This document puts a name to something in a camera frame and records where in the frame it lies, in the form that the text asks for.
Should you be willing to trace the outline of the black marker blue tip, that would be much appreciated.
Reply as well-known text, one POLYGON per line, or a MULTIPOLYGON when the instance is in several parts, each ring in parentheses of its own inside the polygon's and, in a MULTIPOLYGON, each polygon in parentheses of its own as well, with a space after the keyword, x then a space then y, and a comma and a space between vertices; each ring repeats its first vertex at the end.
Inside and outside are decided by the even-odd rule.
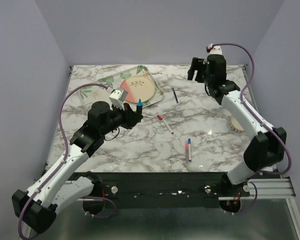
POLYGON ((141 101, 141 99, 138 100, 138 103, 136 105, 136 113, 138 114, 142 114, 142 110, 143 110, 143 103, 141 101))

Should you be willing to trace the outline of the white pen red tip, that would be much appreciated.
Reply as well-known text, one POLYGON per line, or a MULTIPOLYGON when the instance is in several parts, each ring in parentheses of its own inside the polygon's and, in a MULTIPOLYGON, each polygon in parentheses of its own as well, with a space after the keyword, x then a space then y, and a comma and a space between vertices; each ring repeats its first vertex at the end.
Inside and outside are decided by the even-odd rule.
POLYGON ((170 127, 170 125, 168 124, 168 122, 164 118, 162 119, 162 121, 165 124, 165 126, 167 127, 168 131, 173 135, 174 131, 172 130, 172 128, 170 127))

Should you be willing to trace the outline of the pink pen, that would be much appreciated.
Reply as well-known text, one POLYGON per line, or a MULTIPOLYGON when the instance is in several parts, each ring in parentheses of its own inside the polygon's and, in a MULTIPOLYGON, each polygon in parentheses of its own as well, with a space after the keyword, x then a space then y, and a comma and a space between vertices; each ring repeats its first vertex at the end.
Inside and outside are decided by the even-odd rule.
POLYGON ((185 142, 185 159, 188 162, 190 160, 189 157, 189 143, 188 141, 185 142))

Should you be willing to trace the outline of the white pen blue tip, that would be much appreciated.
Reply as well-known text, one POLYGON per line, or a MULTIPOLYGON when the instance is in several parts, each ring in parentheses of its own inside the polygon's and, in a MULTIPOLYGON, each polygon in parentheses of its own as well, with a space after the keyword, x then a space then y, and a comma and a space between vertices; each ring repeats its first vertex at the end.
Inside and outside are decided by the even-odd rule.
POLYGON ((192 151, 191 151, 191 139, 190 138, 188 138, 187 144, 188 144, 188 147, 187 147, 188 161, 192 162, 192 151))

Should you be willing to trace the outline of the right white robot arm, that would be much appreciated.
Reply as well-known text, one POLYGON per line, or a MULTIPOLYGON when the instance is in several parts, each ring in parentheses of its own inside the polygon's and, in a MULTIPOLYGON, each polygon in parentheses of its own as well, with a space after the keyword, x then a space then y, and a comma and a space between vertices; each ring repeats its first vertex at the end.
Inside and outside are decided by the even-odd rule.
POLYGON ((260 170, 283 160, 287 132, 262 118, 246 100, 240 87, 227 79, 227 63, 223 55, 194 57, 187 72, 187 79, 203 83, 208 94, 232 114, 250 140, 243 154, 243 161, 228 171, 220 183, 220 191, 224 195, 233 195, 237 192, 239 184, 260 170))

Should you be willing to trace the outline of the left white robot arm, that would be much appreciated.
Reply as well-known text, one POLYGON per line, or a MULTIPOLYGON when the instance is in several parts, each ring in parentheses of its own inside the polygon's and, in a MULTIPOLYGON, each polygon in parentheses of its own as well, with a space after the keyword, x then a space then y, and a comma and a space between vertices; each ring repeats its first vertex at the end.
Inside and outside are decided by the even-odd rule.
POLYGON ((66 181, 104 143, 105 135, 119 127, 127 130, 140 123, 143 105, 132 110, 128 103, 120 108, 97 101, 87 115, 87 120, 73 134, 62 156, 27 190, 17 190, 12 195, 15 215, 18 217, 18 233, 24 240, 22 225, 27 224, 37 234, 44 233, 55 221, 57 214, 81 198, 94 198, 100 194, 98 179, 81 176, 74 183, 66 181))

